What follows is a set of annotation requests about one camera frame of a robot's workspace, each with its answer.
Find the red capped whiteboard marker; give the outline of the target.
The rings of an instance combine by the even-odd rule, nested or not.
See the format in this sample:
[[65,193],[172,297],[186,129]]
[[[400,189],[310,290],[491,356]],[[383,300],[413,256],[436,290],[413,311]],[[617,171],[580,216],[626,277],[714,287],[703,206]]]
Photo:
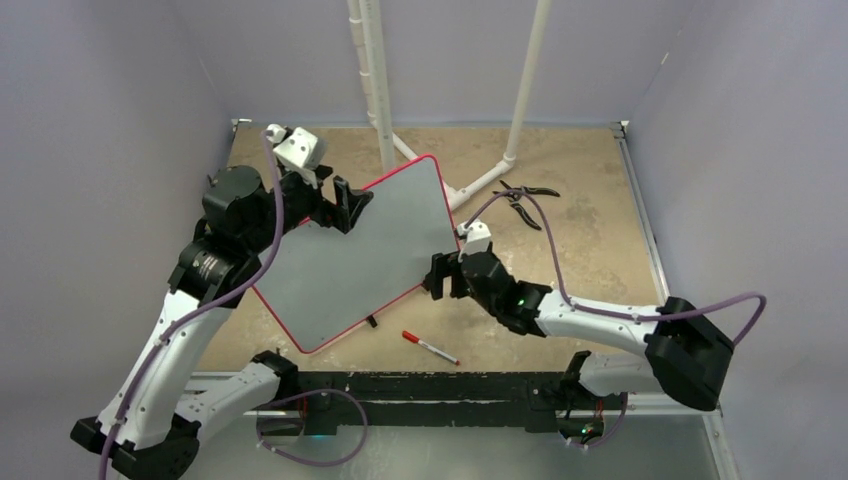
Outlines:
[[456,357],[444,352],[443,350],[441,350],[441,349],[439,349],[439,348],[437,348],[433,345],[430,345],[429,343],[425,342],[424,340],[420,339],[418,336],[412,334],[409,331],[404,330],[402,332],[402,337],[405,340],[407,340],[407,341],[409,341],[413,344],[416,344],[416,345],[420,346],[421,348],[426,349],[427,351],[431,352],[432,354],[437,355],[438,357],[450,362],[451,364],[453,364],[455,366],[459,366],[461,364],[460,360],[457,359]]

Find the red framed whiteboard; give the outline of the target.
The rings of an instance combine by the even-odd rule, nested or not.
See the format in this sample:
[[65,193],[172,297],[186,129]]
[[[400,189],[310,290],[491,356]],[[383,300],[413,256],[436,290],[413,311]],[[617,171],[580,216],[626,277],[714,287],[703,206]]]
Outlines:
[[286,233],[254,289],[298,351],[311,354],[410,293],[435,254],[458,248],[437,159],[411,161],[368,186],[343,234],[314,221]]

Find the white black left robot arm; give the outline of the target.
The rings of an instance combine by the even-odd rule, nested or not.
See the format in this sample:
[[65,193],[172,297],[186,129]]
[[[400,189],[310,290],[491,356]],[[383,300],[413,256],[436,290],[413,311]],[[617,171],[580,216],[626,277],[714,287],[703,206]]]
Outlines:
[[309,393],[297,367],[264,351],[229,380],[193,398],[185,386],[200,356],[244,293],[269,269],[285,233],[309,218],[350,231],[372,200],[341,177],[336,198],[279,164],[266,188],[259,172],[241,165],[219,170],[202,199],[204,214],[178,257],[163,308],[124,385],[95,417],[80,419],[71,438],[130,479],[177,479],[200,446],[257,407],[292,408],[303,425]]

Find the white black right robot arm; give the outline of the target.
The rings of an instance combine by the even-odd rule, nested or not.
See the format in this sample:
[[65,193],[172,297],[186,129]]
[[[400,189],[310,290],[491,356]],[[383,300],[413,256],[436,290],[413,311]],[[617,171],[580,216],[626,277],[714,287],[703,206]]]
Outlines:
[[701,411],[717,407],[735,346],[705,315],[681,298],[661,306],[632,307],[574,297],[550,286],[515,279],[491,251],[432,256],[424,288],[435,300],[451,280],[452,298],[472,298],[518,335],[570,337],[633,355],[575,357],[561,381],[564,399],[584,407],[621,392],[661,391]]

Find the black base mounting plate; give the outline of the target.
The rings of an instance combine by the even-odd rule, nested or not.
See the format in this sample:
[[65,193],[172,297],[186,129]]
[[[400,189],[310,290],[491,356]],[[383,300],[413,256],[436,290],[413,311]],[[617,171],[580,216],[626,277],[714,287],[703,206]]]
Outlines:
[[334,435],[340,426],[519,428],[553,433],[564,414],[605,417],[623,399],[594,399],[558,372],[301,372],[261,409],[305,417],[308,435]]

